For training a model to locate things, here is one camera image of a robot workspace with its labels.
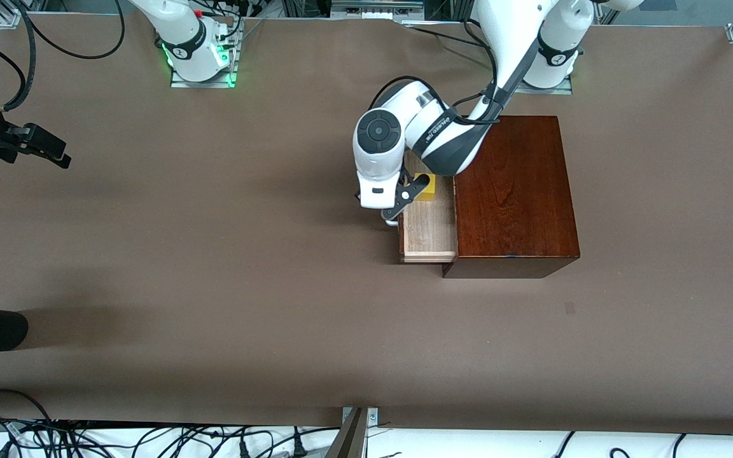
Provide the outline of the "wooden drawer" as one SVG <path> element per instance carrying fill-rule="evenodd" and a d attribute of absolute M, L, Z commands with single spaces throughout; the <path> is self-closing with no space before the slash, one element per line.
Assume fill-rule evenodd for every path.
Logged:
<path fill-rule="evenodd" d="M 451 263 L 457 257 L 454 178 L 434 177 L 431 200 L 415 200 L 399 217 L 402 263 Z"/>

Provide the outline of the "dark brown wooden cabinet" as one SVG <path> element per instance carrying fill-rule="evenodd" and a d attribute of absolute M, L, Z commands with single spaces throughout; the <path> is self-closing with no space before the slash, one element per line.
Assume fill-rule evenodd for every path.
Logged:
<path fill-rule="evenodd" d="M 556 116 L 502 116 L 454 179 L 446 279 L 542 279 L 581 258 Z"/>

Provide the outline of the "dark metal bar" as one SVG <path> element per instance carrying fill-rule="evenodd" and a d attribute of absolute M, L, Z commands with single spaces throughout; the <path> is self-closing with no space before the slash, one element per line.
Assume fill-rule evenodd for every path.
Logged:
<path fill-rule="evenodd" d="M 363 406 L 357 406 L 341 426 L 324 458 L 365 458 L 367 442 L 367 415 Z"/>

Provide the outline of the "aluminium frame crossbar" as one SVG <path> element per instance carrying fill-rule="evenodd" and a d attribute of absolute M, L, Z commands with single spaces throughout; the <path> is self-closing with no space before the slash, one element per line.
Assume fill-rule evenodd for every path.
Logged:
<path fill-rule="evenodd" d="M 425 20 L 424 0 L 330 0 L 331 18 Z"/>

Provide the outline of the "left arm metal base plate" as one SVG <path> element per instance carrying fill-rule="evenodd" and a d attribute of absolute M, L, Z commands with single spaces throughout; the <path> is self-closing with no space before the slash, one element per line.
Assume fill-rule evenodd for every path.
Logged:
<path fill-rule="evenodd" d="M 572 78 L 565 76 L 555 87 L 539 88 L 522 81 L 517 87 L 517 93 L 529 95 L 573 95 Z"/>

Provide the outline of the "grey metal bracket plate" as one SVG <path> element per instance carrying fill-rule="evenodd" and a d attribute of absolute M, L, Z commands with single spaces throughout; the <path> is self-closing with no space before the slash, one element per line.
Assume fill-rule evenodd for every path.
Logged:
<path fill-rule="evenodd" d="M 346 423 L 350 415 L 355 411 L 355 406 L 345 406 L 343 408 L 342 425 Z M 363 408 L 366 412 L 366 428 L 378 428 L 379 427 L 379 411 L 378 408 Z"/>

